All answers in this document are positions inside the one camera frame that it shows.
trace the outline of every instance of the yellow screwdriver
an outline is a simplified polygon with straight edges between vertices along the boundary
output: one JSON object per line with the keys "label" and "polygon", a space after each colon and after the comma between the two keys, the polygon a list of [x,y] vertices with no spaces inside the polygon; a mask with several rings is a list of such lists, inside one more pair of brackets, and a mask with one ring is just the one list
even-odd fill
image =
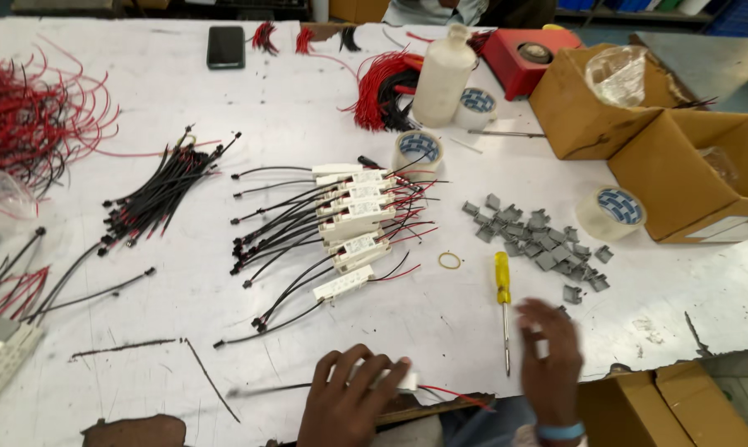
{"label": "yellow screwdriver", "polygon": [[507,357],[507,377],[509,377],[509,256],[503,251],[495,253],[495,282],[498,284],[498,303],[503,307],[503,350]]}

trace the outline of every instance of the plastic bag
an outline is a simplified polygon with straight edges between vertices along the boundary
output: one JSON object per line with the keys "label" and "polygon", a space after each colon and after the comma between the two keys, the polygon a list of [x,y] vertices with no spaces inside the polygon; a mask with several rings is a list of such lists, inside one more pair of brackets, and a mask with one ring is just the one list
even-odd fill
{"label": "plastic bag", "polygon": [[37,201],[26,186],[0,171],[0,238],[31,226],[37,216]]}
{"label": "plastic bag", "polygon": [[735,189],[738,183],[738,168],[730,160],[724,149],[711,146],[705,149],[697,149],[697,152],[707,161],[719,177],[724,180],[731,188]]}
{"label": "plastic bag", "polygon": [[636,107],[644,101],[644,57],[647,48],[608,48],[586,63],[586,84],[600,101]]}

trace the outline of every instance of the blue wristband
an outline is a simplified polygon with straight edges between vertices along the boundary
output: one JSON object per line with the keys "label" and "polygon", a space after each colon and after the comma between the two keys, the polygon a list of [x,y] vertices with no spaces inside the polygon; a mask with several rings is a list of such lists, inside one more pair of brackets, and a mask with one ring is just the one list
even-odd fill
{"label": "blue wristband", "polygon": [[584,424],[578,422],[569,427],[555,427],[552,425],[537,425],[537,436],[548,441],[568,441],[586,433]]}

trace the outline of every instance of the smartphone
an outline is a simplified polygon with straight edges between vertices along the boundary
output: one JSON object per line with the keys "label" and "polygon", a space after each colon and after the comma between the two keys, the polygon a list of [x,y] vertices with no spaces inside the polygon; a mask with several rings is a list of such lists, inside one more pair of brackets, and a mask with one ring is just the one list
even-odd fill
{"label": "smartphone", "polygon": [[209,28],[209,54],[206,64],[211,70],[244,68],[244,28],[212,26]]}

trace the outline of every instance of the plastic bottle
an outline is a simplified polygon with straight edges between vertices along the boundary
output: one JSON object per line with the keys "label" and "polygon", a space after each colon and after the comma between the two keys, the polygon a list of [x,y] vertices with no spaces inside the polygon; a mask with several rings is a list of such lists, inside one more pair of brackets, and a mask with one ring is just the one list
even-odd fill
{"label": "plastic bottle", "polygon": [[451,122],[476,65],[476,53],[467,45],[469,37],[468,29],[455,23],[448,27],[448,37],[429,44],[413,101],[413,115],[424,126]]}

